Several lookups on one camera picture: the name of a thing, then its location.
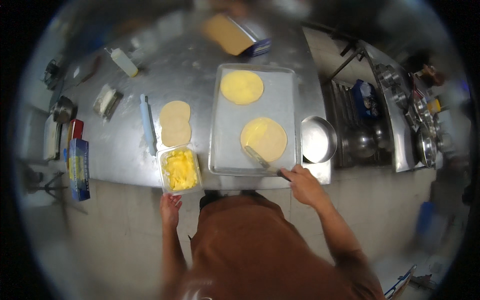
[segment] metal bowl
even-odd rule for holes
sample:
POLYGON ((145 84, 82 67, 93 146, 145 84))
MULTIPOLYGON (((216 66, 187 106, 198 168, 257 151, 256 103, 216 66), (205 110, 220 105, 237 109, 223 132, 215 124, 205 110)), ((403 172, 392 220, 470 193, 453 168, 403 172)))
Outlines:
POLYGON ((433 122, 433 117, 428 110, 423 112, 422 121, 427 125, 430 136, 435 138, 437 136, 437 130, 433 122))
POLYGON ((70 99, 61 96, 57 103, 52 107, 50 113, 53 114, 53 120, 59 124, 66 124, 72 119, 75 105, 70 99))
POLYGON ((423 121, 423 114, 425 113, 425 111, 428 111, 427 102, 423 98, 414 95, 412 97, 412 106, 415 110, 415 113, 417 114, 417 118, 423 121))
POLYGON ((400 79, 400 75, 398 75, 398 73, 396 72, 395 68, 392 66, 392 65, 387 65, 387 70, 390 72, 390 74, 392 75, 392 79, 393 81, 397 84, 397 85, 401 85, 402 84, 402 80, 400 79))
POLYGON ((436 144, 438 151, 445 153, 452 146, 452 137, 446 132, 438 132, 436 144))
POLYGON ((417 115, 415 115, 415 111, 412 106, 408 106, 406 112, 404 113, 405 119, 410 127, 417 126, 418 120, 417 115))
POLYGON ((438 120, 438 113, 433 115, 433 127, 435 128, 435 131, 437 133, 441 131, 440 121, 438 120))
POLYGON ((430 136, 429 129, 424 123, 419 124, 417 130, 417 151, 420 161, 427 167, 432 168, 437 158, 437 147, 430 136))
POLYGON ((312 163, 332 158, 337 146, 335 129, 325 119, 310 116, 301 122, 303 156, 312 163))
POLYGON ((388 127, 384 122, 377 121, 372 126, 373 138, 377 142, 379 148, 391 151, 390 134, 388 127))
POLYGON ((390 91, 392 92, 392 99, 395 101, 395 104, 401 109, 406 109, 408 106, 408 97, 402 89, 397 85, 390 87, 390 91))
POLYGON ((379 63, 378 65, 375 66, 374 70, 378 76, 378 79, 380 80, 380 83, 384 87, 388 88, 396 84, 395 80, 392 77, 391 72, 387 69, 387 67, 384 64, 379 63))
POLYGON ((371 157, 378 150, 372 132, 363 127, 348 130, 342 143, 350 155, 358 158, 371 157))

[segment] stainless steel table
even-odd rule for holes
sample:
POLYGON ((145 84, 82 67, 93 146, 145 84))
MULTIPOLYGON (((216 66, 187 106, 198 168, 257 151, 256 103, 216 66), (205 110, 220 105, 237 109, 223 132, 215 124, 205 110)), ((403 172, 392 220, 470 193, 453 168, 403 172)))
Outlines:
MULTIPOLYGON (((286 67, 294 70, 299 80, 300 103, 295 110, 297 122, 315 115, 326 119, 317 70, 300 26, 271 23, 272 46, 269 53, 248 58, 226 54, 198 31, 180 30, 179 34, 165 31, 160 23, 131 37, 116 41, 108 48, 121 48, 139 66, 139 74, 128 77, 104 50, 98 50, 70 66, 88 65, 96 56, 101 64, 86 82, 72 86, 66 78, 63 95, 78 105, 77 118, 85 122, 83 139, 89 142, 89 170, 93 179, 160 187, 156 158, 148 153, 140 116, 140 94, 148 96, 157 137, 161 144, 159 113, 170 101, 183 100, 190 104, 192 139, 202 172, 204 188, 217 190, 275 189, 288 187, 279 177, 216 176, 208 170, 208 150, 216 71, 219 64, 242 62, 286 67), (93 103, 104 84, 123 94, 111 120, 101 119, 93 112, 93 103)), ((66 145, 65 132, 62 149, 66 145)), ((330 183, 330 161, 305 164, 322 184, 330 183)))

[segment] offset spatula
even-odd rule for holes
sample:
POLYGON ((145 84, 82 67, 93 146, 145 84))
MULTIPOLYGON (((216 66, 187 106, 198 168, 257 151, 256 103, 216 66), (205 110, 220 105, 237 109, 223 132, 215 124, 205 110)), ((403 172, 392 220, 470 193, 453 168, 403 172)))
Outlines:
POLYGON ((270 166, 267 163, 267 161, 265 161, 264 158, 260 156, 260 154, 258 154, 255 150, 253 150, 252 147, 245 146, 245 151, 247 151, 247 153, 250 154, 250 156, 253 157, 253 159, 255 159, 255 161, 257 161, 260 165, 262 165, 262 167, 268 173, 275 173, 275 174, 277 174, 277 176, 283 177, 286 180, 290 181, 290 179, 288 179, 285 175, 283 175, 283 173, 280 169, 270 166))

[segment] metal tray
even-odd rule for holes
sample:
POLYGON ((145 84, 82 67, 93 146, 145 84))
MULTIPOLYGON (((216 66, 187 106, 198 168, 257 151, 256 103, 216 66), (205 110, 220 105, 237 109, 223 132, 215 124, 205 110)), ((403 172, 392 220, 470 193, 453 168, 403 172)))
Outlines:
POLYGON ((267 173, 243 151, 240 133, 249 121, 258 117, 271 118, 287 134, 283 155, 270 163, 275 168, 292 168, 301 163, 301 120, 296 117, 298 81, 293 70, 274 66, 243 63, 218 67, 210 131, 208 168, 213 174, 231 176, 275 176, 267 173), (223 76, 235 70, 248 70, 260 76, 264 93, 257 101, 241 106, 228 101, 220 92, 223 76))

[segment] butter-spread dough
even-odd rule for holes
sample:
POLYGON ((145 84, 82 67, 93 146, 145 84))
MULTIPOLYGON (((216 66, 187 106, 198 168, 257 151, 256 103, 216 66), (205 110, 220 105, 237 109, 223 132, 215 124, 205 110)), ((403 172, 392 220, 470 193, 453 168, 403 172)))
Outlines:
POLYGON ((277 122, 261 117, 248 122, 240 135, 240 143, 252 147, 266 161, 279 159, 287 147, 287 134, 277 122))
POLYGON ((192 129, 188 121, 172 119, 162 127, 162 143, 167 147, 186 144, 192 137, 192 129))
POLYGON ((190 120, 190 105, 183 101, 168 102, 160 111, 160 126, 168 126, 173 119, 190 120))
POLYGON ((264 92, 264 83, 253 72, 233 71, 222 78, 220 90, 233 103, 247 105, 260 98, 264 92))

